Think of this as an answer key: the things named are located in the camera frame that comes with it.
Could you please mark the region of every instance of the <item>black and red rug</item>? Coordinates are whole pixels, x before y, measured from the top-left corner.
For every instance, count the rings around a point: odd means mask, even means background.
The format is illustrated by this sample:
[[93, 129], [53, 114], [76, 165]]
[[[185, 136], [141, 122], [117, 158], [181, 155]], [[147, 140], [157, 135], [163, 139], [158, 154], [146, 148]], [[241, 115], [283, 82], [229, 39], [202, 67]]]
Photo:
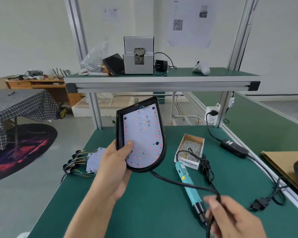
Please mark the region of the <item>black and red rug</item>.
[[0, 180], [31, 164], [44, 154], [57, 137], [54, 127], [32, 123], [18, 125], [18, 147], [15, 155], [15, 130], [7, 132], [8, 143], [0, 150]]

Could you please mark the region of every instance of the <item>floor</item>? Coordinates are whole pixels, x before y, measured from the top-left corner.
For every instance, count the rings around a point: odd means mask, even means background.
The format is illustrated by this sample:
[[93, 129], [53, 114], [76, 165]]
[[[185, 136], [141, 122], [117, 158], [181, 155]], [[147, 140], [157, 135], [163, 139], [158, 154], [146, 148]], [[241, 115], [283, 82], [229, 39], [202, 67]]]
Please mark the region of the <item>floor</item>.
[[298, 120], [298, 100], [292, 101], [261, 101], [273, 109]]
[[[188, 115], [197, 114], [188, 102], [180, 102], [179, 108]], [[172, 125], [170, 110], [170, 102], [160, 105], [164, 125]], [[102, 117], [103, 125], [114, 126], [114, 119]], [[19, 118], [18, 121], [19, 124], [35, 122], [26, 118]], [[177, 118], [176, 122], [177, 125], [188, 125], [183, 118]], [[190, 122], [192, 125], [203, 124], [197, 123], [197, 118], [190, 118]], [[93, 133], [89, 117], [75, 118], [67, 115], [63, 120], [44, 123], [58, 131], [50, 149], [27, 167], [0, 180], [0, 238], [16, 238], [20, 233], [31, 231], [59, 187], [63, 164], [76, 150], [84, 147]]]

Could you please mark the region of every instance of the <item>qr code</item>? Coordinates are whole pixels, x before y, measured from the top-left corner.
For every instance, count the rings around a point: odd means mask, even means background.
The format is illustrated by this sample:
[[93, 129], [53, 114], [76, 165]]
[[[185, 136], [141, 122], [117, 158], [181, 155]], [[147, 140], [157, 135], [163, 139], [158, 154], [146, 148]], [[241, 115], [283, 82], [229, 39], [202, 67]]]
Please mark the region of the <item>qr code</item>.
[[173, 31], [182, 31], [183, 20], [174, 19], [173, 20]]

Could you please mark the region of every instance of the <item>power strip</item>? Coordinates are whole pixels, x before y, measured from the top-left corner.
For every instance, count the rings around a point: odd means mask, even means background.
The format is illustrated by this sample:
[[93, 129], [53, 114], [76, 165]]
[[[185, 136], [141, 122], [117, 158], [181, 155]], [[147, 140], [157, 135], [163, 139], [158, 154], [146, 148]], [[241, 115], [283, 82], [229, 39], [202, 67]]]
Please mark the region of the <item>power strip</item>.
[[218, 115], [215, 115], [215, 116], [208, 115], [207, 116], [207, 113], [211, 112], [212, 110], [219, 112], [220, 107], [221, 107], [220, 104], [216, 104], [216, 106], [208, 106], [207, 110], [205, 111], [204, 121], [207, 122], [208, 124], [215, 125]]

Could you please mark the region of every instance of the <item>person's left hand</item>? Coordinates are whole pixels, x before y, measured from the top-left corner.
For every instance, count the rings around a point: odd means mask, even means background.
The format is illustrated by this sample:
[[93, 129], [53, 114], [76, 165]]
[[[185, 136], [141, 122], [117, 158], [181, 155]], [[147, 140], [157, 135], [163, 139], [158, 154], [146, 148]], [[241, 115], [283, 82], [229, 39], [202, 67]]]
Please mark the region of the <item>person's left hand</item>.
[[133, 141], [116, 151], [116, 140], [114, 140], [106, 149], [100, 161], [97, 175], [91, 185], [92, 190], [101, 190], [104, 196], [119, 200], [126, 190], [131, 171], [126, 169], [126, 157], [131, 153]]

